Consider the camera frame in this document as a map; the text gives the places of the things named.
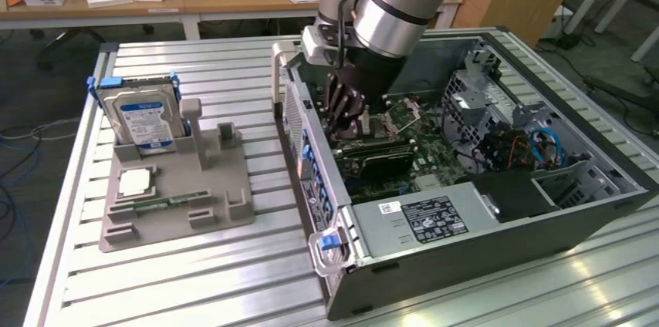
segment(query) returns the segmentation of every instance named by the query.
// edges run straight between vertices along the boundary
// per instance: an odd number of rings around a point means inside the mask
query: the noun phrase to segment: hard drive
[[[133,143],[141,155],[173,151],[173,139],[186,135],[174,74],[149,79],[102,78],[96,95],[118,144]]]

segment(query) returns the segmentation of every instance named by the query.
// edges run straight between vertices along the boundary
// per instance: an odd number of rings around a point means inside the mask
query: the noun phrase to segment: hard drive label
[[[173,141],[169,123],[161,119],[165,111],[162,102],[122,105],[125,125],[133,142],[141,148],[161,148]]]
[[[468,232],[446,196],[402,205],[402,213],[422,244]]]

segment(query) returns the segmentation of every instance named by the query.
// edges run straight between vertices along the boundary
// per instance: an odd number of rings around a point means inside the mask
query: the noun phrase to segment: motherboard
[[[321,89],[312,97],[322,99]],[[440,132],[440,108],[430,94],[385,95],[381,112],[362,133],[332,141],[332,153],[353,204],[449,186],[465,180],[454,144]],[[317,103],[324,122],[324,109]]]

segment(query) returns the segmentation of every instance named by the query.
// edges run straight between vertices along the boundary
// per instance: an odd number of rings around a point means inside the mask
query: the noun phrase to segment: wooden table
[[[65,0],[58,7],[18,4],[6,7],[0,0],[0,29],[45,29],[82,26],[182,24],[185,38],[200,38],[197,23],[213,20],[278,19],[313,17],[317,3],[294,4],[288,0],[164,0],[89,8],[86,0]],[[462,0],[444,0],[437,12],[436,28],[448,28]]]

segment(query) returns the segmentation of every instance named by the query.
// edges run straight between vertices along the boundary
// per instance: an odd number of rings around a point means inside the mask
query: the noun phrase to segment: white label
[[[174,13],[178,12],[177,8],[149,8],[148,13]]]
[[[142,207],[136,207],[134,211],[149,211],[149,210],[157,210],[157,209],[165,209],[166,204],[153,204]]]
[[[377,205],[382,214],[390,214],[400,211],[400,201],[386,202]]]
[[[161,148],[173,141],[169,124],[160,118],[165,111],[162,102],[121,105],[125,125],[133,143],[141,148]]]

